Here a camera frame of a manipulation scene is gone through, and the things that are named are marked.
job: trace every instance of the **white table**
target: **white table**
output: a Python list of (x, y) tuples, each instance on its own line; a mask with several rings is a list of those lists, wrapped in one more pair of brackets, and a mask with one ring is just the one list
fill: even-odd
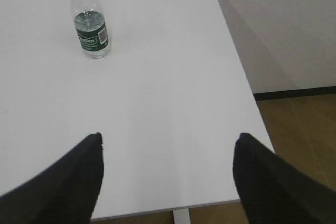
[(218, 1), (101, 0), (113, 48), (99, 60), (68, 1), (0, 0), (0, 194), (98, 131), (93, 219), (237, 200), (239, 134), (272, 147)]

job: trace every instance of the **water bottle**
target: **water bottle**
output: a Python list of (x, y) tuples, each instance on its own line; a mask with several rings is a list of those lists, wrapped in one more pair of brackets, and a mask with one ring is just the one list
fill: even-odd
[(94, 59), (106, 56), (111, 45), (98, 0), (70, 0), (70, 13), (83, 51)]

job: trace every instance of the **black baseboard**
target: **black baseboard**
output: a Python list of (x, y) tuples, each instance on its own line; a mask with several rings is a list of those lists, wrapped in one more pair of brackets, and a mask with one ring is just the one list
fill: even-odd
[(254, 98), (256, 99), (256, 101), (262, 101), (262, 100), (282, 99), (290, 97), (308, 97), (310, 95), (322, 95), (322, 94), (336, 94), (336, 86), (256, 93), (254, 94)]

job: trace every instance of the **brown floor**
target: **brown floor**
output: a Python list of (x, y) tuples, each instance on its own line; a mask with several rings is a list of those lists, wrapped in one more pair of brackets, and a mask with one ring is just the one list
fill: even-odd
[[(336, 190), (336, 94), (259, 101), (276, 153)], [(239, 202), (190, 209), (192, 224), (248, 224)], [(94, 224), (173, 224), (171, 212)]]

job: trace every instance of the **bottle label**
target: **bottle label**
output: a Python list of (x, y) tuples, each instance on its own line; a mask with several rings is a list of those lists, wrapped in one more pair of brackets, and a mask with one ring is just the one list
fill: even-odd
[(94, 31), (76, 30), (80, 44), (86, 51), (99, 51), (104, 49), (109, 43), (105, 23)]

